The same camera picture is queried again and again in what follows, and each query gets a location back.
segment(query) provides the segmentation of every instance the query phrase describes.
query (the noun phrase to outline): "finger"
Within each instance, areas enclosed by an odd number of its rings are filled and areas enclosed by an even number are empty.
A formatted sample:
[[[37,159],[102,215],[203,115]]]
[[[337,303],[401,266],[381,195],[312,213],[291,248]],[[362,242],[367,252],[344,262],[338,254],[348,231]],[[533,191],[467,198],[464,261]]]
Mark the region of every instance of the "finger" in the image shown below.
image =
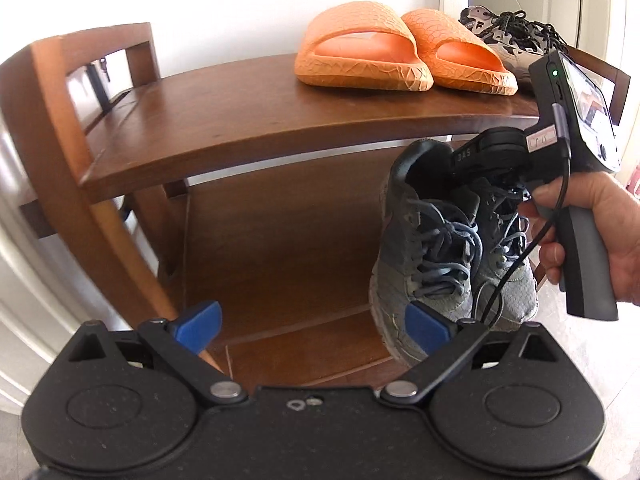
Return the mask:
[[[542,230],[544,225],[546,224],[546,220],[544,218],[538,218],[535,222],[533,222],[531,226],[531,237],[535,238],[538,236],[539,232]],[[551,226],[549,231],[542,237],[540,240],[540,244],[546,244],[549,242],[553,242],[556,240],[556,228],[555,226]]]
[[[562,177],[556,178],[553,182],[537,187],[533,190],[533,197],[537,204],[552,208],[556,205]],[[564,197],[564,205],[575,205],[587,209],[593,209],[594,204],[607,190],[619,187],[615,179],[603,172],[596,173],[574,173],[569,177],[569,186]]]
[[[521,203],[518,206],[518,213],[530,219],[540,217],[536,203],[533,202],[533,200],[527,200],[526,202]]]
[[[545,269],[560,267],[564,264],[564,247],[556,242],[545,244],[540,246],[538,256],[540,262],[545,266]]]
[[[557,267],[551,267],[546,270],[546,277],[554,285],[557,285],[558,283],[560,283],[561,276],[562,276],[562,271]]]

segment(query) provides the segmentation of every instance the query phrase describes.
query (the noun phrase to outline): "blue clip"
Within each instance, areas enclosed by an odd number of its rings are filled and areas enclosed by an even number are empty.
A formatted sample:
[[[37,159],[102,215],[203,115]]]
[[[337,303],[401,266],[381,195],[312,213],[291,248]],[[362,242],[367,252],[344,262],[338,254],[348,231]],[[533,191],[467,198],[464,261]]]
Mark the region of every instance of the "blue clip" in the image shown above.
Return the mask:
[[[203,301],[185,310],[169,323],[174,339],[194,354],[199,354],[222,329],[222,308],[217,301]]]
[[[406,306],[404,328],[427,355],[448,343],[458,330],[454,322],[420,301]]]

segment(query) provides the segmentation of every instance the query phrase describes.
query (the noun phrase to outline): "slide sandal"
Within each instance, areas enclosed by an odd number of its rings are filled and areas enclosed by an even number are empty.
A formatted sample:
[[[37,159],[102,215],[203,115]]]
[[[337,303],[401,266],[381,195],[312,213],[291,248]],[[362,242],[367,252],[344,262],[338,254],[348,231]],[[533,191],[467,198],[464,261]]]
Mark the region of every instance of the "slide sandal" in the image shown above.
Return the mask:
[[[376,2],[350,2],[318,14],[306,29],[295,73],[316,86],[425,91],[433,85],[407,26],[391,7]]]
[[[402,20],[437,85],[500,95],[518,91],[497,54],[462,23],[435,9],[412,10]]]

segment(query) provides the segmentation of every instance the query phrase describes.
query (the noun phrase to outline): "display screen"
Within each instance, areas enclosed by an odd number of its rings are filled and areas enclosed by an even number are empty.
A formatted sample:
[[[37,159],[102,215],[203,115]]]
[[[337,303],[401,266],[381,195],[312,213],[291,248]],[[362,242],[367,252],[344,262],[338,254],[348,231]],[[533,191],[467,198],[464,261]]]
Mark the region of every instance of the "display screen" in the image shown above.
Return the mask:
[[[582,140],[595,156],[615,171],[620,158],[607,102],[600,89],[582,70],[565,56],[561,56],[561,59],[574,99]]]

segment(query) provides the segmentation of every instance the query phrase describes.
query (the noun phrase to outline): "sneaker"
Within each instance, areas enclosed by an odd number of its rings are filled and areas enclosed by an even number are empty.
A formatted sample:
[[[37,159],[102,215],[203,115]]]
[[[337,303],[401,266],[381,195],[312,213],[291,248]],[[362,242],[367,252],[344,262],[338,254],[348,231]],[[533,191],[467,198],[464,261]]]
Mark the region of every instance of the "sneaker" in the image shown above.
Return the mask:
[[[381,194],[384,228],[369,301],[389,352],[409,366],[436,348],[430,338],[438,338],[438,329],[425,328],[434,316],[456,321],[472,309],[471,277],[482,257],[474,224],[479,198],[468,188],[452,189],[451,153],[442,142],[413,142],[396,159]],[[419,328],[405,324],[405,313],[416,319],[415,302],[436,313],[429,319],[418,314]],[[416,330],[420,345],[410,335]]]
[[[527,27],[531,37],[538,42],[544,54],[548,54],[553,49],[567,54],[566,41],[551,23],[529,22]]]
[[[539,27],[541,23],[527,21],[526,15],[524,10],[498,15],[486,7],[471,6],[460,13],[460,23],[500,57],[504,67],[516,76],[518,82],[530,83],[529,65],[544,56],[544,49],[553,43],[549,39],[553,27]]]
[[[524,188],[503,189],[492,186],[486,178],[469,185],[480,197],[478,232],[482,239],[482,261],[472,280],[475,298],[473,316],[481,319],[487,303],[504,273],[513,265],[527,245],[529,219],[518,215],[518,205],[524,200]],[[525,259],[511,275],[501,291],[502,316],[496,330],[510,331],[534,317],[538,311],[536,281],[529,259]],[[485,322],[489,323],[499,306],[496,301]]]

